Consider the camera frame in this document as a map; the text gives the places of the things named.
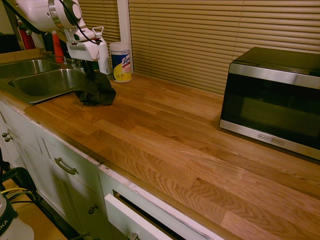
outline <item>kitchen sink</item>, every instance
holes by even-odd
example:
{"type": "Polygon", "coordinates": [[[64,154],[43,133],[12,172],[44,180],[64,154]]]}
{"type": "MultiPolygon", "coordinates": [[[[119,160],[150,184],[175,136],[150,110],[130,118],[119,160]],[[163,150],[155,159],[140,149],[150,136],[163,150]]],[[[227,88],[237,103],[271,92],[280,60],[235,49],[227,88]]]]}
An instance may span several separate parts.
{"type": "Polygon", "coordinates": [[[0,65],[0,90],[36,104],[74,91],[84,76],[79,67],[46,56],[0,65]]]}
{"type": "Polygon", "coordinates": [[[61,66],[48,60],[36,59],[0,65],[0,78],[20,78],[57,70],[61,66]]]}
{"type": "Polygon", "coordinates": [[[8,82],[26,95],[56,96],[73,91],[84,77],[84,73],[74,69],[59,69],[33,76],[17,78],[8,82]]]}

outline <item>black cloth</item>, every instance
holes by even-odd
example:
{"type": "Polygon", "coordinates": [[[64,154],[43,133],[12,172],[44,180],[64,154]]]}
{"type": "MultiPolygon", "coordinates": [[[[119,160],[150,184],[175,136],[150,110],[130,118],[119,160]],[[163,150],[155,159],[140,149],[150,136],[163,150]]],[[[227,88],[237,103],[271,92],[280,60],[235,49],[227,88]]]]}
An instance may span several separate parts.
{"type": "Polygon", "coordinates": [[[111,105],[116,97],[107,75],[101,72],[89,72],[75,90],[80,102],[87,106],[111,105]]]}

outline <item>open drawer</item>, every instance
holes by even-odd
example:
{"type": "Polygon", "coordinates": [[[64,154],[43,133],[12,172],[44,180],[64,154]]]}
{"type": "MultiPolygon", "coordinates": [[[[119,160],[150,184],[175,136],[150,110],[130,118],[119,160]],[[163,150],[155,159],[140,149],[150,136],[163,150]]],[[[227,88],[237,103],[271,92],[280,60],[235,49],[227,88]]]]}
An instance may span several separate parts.
{"type": "Polygon", "coordinates": [[[130,240],[174,240],[120,199],[105,198],[109,222],[130,240]]]}

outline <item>white cabinet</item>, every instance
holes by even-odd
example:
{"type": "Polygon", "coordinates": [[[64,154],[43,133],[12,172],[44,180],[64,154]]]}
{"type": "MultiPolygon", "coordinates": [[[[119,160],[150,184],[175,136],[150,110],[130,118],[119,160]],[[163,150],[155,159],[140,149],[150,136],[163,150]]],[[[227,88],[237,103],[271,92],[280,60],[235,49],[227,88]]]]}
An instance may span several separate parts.
{"type": "Polygon", "coordinates": [[[64,219],[66,219],[65,201],[62,191],[59,189],[54,171],[48,161],[39,156],[35,151],[23,142],[16,142],[25,158],[26,169],[31,175],[37,192],[52,208],[64,219]]]}
{"type": "Polygon", "coordinates": [[[69,203],[68,209],[71,212],[68,215],[74,216],[72,220],[69,219],[72,227],[81,235],[90,232],[91,239],[111,240],[108,218],[96,193],[55,163],[52,167],[69,203]]]}
{"type": "MultiPolygon", "coordinates": [[[[9,132],[7,125],[4,122],[4,118],[1,115],[0,112],[0,134],[7,134],[9,132]]],[[[25,164],[16,148],[16,145],[12,141],[12,139],[9,142],[5,141],[5,138],[10,138],[10,135],[7,135],[5,137],[0,137],[0,148],[2,152],[2,158],[5,162],[9,162],[11,165],[13,165],[14,168],[16,167],[22,167],[25,168],[25,164]]]]}
{"type": "Polygon", "coordinates": [[[173,240],[111,194],[104,199],[110,223],[128,238],[173,240]]]}
{"type": "Polygon", "coordinates": [[[139,240],[223,240],[113,170],[103,165],[99,170],[107,215],[119,240],[125,240],[121,235],[134,239],[135,233],[139,240]]]}
{"type": "Polygon", "coordinates": [[[16,156],[15,161],[11,157],[8,162],[26,168],[46,202],[79,234],[90,232],[85,239],[112,240],[97,173],[99,163],[79,155],[66,142],[1,101],[0,112],[4,119],[0,119],[0,128],[13,138],[5,143],[12,147],[10,155],[16,156]]]}

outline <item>black microwave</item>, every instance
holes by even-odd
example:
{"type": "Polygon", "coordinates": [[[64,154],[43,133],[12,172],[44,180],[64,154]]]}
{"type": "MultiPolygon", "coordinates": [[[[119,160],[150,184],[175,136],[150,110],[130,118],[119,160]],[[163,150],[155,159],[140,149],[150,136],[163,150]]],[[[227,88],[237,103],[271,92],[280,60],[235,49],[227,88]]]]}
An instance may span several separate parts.
{"type": "Polygon", "coordinates": [[[235,59],[219,126],[320,160],[320,54],[254,47],[235,59]]]}

